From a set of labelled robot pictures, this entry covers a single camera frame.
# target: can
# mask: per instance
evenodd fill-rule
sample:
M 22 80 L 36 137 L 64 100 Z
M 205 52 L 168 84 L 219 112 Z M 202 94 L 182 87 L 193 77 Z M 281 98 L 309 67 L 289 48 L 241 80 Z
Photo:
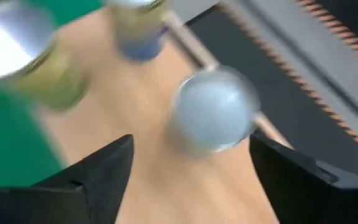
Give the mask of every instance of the can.
M 64 110 L 85 95 L 87 78 L 59 46 L 49 14 L 0 1 L 0 88 Z
M 110 0 L 118 49 L 133 60 L 150 60 L 162 49 L 166 0 Z
M 229 149 L 255 130 L 259 105 L 254 86 L 235 69 L 200 70 L 175 95 L 171 138 L 197 158 Z

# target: orange striped edge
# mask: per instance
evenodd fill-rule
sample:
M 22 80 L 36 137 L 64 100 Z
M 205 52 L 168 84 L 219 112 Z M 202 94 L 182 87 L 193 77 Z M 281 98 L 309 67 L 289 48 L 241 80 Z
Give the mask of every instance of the orange striped edge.
M 341 21 L 335 18 L 322 5 L 317 4 L 314 0 L 295 0 L 305 10 L 309 11 L 312 16 L 322 22 L 331 32 L 337 36 L 352 50 L 358 53 L 358 37 L 351 32 L 349 28 L 343 25 Z
M 300 77 L 300 74 L 295 71 L 291 65 L 287 63 L 287 61 L 281 57 L 266 41 L 264 41 L 256 31 L 249 27 L 237 14 L 234 12 L 230 6 L 226 3 L 219 3 L 216 5 L 218 9 L 227 15 L 230 19 L 233 20 L 235 24 L 237 24 L 241 30 L 245 31 L 249 37 L 263 50 L 265 50 L 266 54 L 272 58 L 272 60 L 278 64 L 278 66 L 287 72 L 287 75 L 297 84 L 299 84 L 300 88 L 306 92 L 306 94 L 314 99 L 314 102 L 317 105 L 320 105 L 321 109 L 325 111 L 329 117 L 337 122 L 337 124 L 343 128 L 343 130 L 350 135 L 355 142 L 358 143 L 358 134 L 351 129 L 343 119 L 335 113 L 335 111 L 324 102 L 321 97 L 318 95 L 316 91 L 313 90 L 312 86 L 307 84 L 306 80 Z

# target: blue can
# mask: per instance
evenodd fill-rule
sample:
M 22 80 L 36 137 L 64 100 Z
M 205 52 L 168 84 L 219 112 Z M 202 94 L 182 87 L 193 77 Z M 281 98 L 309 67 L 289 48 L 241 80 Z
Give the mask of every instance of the blue can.
M 151 60 L 162 49 L 165 0 L 110 0 L 119 50 L 133 60 Z

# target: green surface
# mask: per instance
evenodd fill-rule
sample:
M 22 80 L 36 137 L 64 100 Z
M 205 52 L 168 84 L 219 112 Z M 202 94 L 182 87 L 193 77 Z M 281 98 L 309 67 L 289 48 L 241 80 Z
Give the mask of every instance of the green surface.
M 58 25 L 100 8 L 95 0 L 31 0 L 46 7 Z M 47 138 L 23 102 L 0 92 L 0 187 L 25 187 L 61 169 Z
M 59 26 L 99 9 L 101 0 L 28 0 L 36 6 L 46 7 Z

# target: wooden table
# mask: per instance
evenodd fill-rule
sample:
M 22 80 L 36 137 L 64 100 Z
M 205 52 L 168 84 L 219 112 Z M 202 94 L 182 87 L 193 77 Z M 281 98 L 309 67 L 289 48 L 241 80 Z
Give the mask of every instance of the wooden table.
M 217 65 L 171 12 L 167 24 L 206 67 Z M 62 157 L 73 164 L 124 134 L 135 137 L 132 174 L 117 223 L 277 223 L 253 169 L 248 140 L 205 160 L 191 160 L 167 139 L 174 91 L 196 69 L 177 42 L 167 37 L 151 62 L 125 60 L 112 44 L 105 10 L 64 27 L 60 38 L 92 77 L 77 107 L 41 114 Z M 257 123 L 285 142 L 262 114 Z

